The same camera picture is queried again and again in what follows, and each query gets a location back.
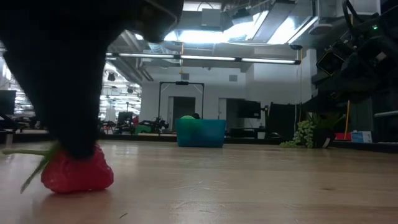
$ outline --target strawberry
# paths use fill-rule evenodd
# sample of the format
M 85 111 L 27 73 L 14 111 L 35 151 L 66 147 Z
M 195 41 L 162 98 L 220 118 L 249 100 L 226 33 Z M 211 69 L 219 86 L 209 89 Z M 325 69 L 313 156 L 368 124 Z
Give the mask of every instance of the strawberry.
M 18 151 L 5 150 L 3 154 L 35 154 L 44 158 L 26 180 L 21 193 L 41 170 L 41 181 L 44 186 L 58 194 L 69 194 L 88 190 L 104 190 L 113 183 L 113 171 L 105 161 L 104 153 L 99 145 L 95 146 L 94 157 L 88 161 L 77 161 L 71 158 L 59 144 L 49 151 Z

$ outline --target green leaves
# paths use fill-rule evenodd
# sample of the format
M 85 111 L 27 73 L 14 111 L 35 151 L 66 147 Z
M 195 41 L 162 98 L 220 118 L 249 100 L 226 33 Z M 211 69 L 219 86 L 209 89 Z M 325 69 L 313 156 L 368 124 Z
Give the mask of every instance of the green leaves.
M 297 123 L 298 130 L 294 134 L 293 141 L 283 142 L 281 147 L 298 147 L 300 144 L 307 148 L 313 147 L 313 130 L 315 125 L 311 121 Z
M 329 114 L 322 118 L 319 114 L 308 114 L 308 120 L 311 121 L 318 129 L 333 130 L 336 124 L 344 119 L 339 113 Z
M 48 150 L 48 151 L 22 150 L 22 149 L 4 149 L 1 151 L 4 155 L 28 154 L 28 155 L 43 156 L 43 159 L 39 162 L 38 166 L 33 171 L 33 173 L 22 184 L 21 191 L 20 191 L 21 194 L 29 186 L 29 184 L 32 182 L 33 178 L 45 169 L 45 166 L 51 161 L 51 159 L 53 158 L 57 149 L 59 149 L 59 148 L 60 148 L 60 145 L 59 145 L 59 143 L 56 142 L 51 146 L 50 150 Z
M 47 153 L 44 155 L 43 159 L 39 162 L 38 166 L 36 169 L 33 171 L 33 173 L 28 177 L 28 179 L 22 184 L 20 193 L 24 193 L 26 188 L 29 186 L 29 184 L 32 182 L 33 178 L 42 172 L 45 169 L 45 166 L 51 161 L 53 158 L 55 152 L 57 149 L 59 149 L 59 143 L 55 143 L 51 146 L 50 150 L 47 151 Z

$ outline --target wooden floor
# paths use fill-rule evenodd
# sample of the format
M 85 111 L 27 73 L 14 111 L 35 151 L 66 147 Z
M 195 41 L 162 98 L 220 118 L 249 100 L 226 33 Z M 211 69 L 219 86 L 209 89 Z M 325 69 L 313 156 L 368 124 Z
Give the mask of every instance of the wooden floor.
M 115 183 L 53 195 L 19 187 L 38 157 L 0 157 L 0 223 L 398 223 L 398 157 L 375 152 L 103 141 Z M 48 144 L 18 144 L 43 148 Z

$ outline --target doorway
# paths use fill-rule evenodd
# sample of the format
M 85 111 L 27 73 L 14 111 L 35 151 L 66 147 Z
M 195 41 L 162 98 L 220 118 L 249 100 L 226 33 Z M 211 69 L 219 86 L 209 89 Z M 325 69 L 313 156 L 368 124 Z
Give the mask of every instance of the doorway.
M 238 117 L 239 102 L 241 99 L 218 99 L 218 119 L 226 120 L 226 130 L 244 128 L 244 119 Z
M 173 97 L 173 125 L 172 130 L 175 131 L 175 121 L 185 115 L 193 115 L 195 113 L 195 97 Z

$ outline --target teal bin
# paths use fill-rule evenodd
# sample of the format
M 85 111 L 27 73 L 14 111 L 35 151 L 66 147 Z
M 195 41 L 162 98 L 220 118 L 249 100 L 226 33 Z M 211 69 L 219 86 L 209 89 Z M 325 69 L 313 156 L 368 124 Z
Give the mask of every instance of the teal bin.
M 177 142 L 180 147 L 223 147 L 225 120 L 177 119 Z

